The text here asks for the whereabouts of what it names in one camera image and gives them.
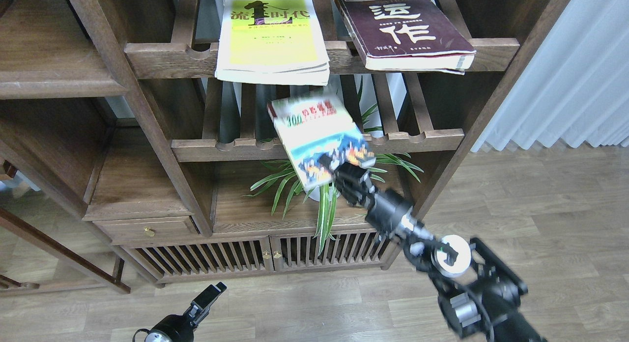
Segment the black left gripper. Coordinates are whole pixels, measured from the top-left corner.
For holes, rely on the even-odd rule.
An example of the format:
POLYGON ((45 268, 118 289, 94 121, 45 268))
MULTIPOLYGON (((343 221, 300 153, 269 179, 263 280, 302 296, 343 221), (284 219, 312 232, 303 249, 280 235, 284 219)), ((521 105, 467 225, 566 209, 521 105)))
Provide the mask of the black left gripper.
POLYGON ((146 342, 193 342, 198 325, 209 314, 211 306, 227 290, 223 282, 209 285, 192 302, 183 315, 171 314, 148 331, 146 342))

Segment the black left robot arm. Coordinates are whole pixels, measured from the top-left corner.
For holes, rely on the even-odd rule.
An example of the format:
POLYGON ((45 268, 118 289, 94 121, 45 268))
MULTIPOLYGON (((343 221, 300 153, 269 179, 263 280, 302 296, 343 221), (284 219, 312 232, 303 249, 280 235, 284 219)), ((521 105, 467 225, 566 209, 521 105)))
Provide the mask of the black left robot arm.
POLYGON ((146 332, 145 342, 193 342, 195 330, 209 315, 211 305, 225 290, 227 286, 223 282, 209 285, 191 301, 182 315, 170 314, 151 329, 138 329, 132 341, 136 340, 137 333, 146 332))

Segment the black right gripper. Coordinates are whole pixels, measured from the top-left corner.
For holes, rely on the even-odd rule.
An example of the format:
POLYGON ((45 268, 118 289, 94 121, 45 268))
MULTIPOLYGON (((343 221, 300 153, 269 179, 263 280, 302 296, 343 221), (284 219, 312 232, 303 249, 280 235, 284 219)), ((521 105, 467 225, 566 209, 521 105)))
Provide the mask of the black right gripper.
POLYGON ((371 173, 349 162, 334 170, 334 183, 350 207, 367 210, 365 220, 384 237, 407 239, 412 235, 417 220, 410 212, 412 205, 395 190, 380 190, 373 185, 371 173))

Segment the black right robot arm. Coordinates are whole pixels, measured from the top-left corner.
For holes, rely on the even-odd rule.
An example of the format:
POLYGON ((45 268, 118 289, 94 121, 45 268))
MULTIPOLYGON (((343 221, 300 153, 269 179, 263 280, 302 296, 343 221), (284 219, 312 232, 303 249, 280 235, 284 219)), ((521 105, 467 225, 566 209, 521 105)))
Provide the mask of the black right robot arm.
POLYGON ((518 310, 528 286, 481 239, 438 238, 413 216, 409 201, 377 188, 366 168, 333 161, 329 169, 348 203, 365 208, 366 221, 396 239, 407 260, 431 279, 443 317, 459 338, 482 333, 488 342, 544 341, 518 310))

